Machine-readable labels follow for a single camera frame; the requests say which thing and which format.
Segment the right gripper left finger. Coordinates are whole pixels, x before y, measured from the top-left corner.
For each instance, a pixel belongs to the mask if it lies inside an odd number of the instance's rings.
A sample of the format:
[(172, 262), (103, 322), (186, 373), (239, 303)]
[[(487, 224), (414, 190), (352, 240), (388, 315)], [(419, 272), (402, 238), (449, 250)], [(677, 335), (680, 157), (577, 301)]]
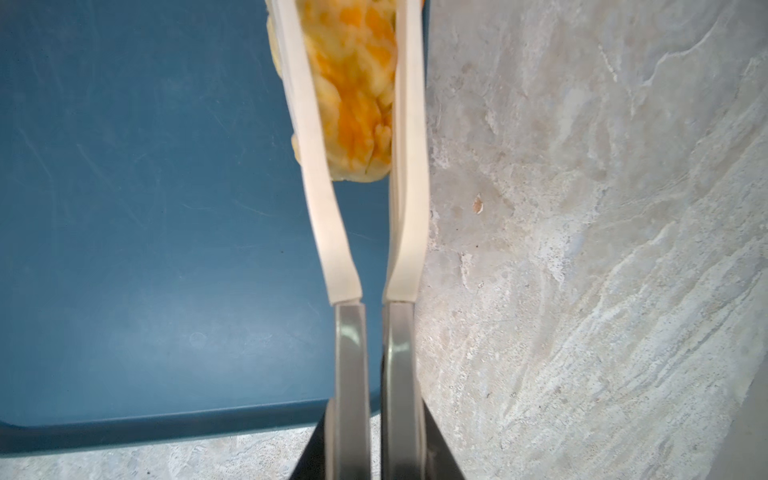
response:
[(325, 415), (322, 415), (299, 457), (290, 480), (325, 480)]

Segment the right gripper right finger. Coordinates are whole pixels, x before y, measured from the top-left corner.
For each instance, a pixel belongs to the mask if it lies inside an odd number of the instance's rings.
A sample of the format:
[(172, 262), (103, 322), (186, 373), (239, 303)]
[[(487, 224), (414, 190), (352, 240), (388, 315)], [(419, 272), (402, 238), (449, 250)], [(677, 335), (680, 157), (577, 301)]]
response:
[(421, 402), (422, 478), (424, 480), (464, 480), (456, 461), (425, 400)]

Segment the white slotted tongs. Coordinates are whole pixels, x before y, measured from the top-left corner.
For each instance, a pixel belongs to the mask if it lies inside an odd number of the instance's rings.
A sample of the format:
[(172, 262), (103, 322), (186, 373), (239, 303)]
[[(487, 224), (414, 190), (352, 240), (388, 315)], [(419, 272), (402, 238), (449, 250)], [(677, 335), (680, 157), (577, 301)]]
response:
[(267, 30), (292, 123), (312, 235), (334, 319), (334, 386), (325, 415), (326, 479), (422, 478), (416, 302), (430, 227), (423, 4), (395, 1), (397, 65), (389, 174), (370, 184), (384, 205), (373, 213), (381, 345), (370, 349), (364, 290), (370, 266), (356, 243), (360, 209), (333, 181), (296, 3), (271, 1)]

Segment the striped bread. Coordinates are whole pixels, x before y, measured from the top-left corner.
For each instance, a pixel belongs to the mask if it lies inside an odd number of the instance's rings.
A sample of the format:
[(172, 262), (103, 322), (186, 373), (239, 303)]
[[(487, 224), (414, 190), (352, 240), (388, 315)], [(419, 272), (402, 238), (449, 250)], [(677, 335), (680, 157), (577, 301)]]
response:
[(388, 0), (296, 3), (333, 181), (371, 183), (391, 170), (396, 6)]

